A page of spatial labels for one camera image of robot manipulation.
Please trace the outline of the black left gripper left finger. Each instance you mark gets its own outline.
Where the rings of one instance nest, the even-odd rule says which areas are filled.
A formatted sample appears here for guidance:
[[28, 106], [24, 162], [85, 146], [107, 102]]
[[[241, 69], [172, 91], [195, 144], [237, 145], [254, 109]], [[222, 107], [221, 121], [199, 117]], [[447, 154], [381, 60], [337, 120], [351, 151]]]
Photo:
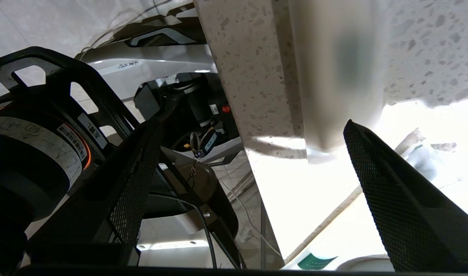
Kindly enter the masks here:
[[143, 122], [29, 240], [32, 264], [127, 265], [136, 251], [163, 127]]

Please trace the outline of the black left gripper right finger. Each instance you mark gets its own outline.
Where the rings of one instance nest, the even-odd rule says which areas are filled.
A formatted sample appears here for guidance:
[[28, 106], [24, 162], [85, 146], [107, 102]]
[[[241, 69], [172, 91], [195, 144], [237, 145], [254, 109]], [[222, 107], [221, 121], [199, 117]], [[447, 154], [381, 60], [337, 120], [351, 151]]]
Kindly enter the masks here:
[[343, 130], [349, 156], [396, 271], [468, 273], [468, 215], [370, 129]]

